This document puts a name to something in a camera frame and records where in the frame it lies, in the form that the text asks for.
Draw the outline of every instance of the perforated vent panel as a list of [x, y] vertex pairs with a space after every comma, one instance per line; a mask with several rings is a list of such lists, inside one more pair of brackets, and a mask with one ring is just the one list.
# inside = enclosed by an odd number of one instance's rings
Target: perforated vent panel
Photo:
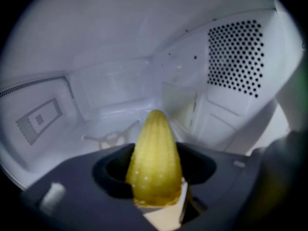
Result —
[[265, 67], [261, 28], [256, 20], [247, 20], [209, 30], [209, 85], [259, 96]]

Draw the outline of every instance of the corn on the cob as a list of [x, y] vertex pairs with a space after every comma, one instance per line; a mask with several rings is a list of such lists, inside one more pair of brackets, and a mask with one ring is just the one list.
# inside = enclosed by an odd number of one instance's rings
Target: corn on the cob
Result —
[[153, 110], [139, 135], [126, 182], [137, 205], [165, 207], [178, 201], [181, 180], [180, 157], [168, 120], [162, 111]]

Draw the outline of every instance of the yellow corn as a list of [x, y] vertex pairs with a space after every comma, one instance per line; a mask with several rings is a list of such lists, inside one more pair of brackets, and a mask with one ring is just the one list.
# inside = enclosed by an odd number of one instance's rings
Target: yellow corn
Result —
[[143, 207], [175, 204], [181, 195], [182, 169], [165, 114], [149, 113], [130, 159], [126, 182], [134, 201]]

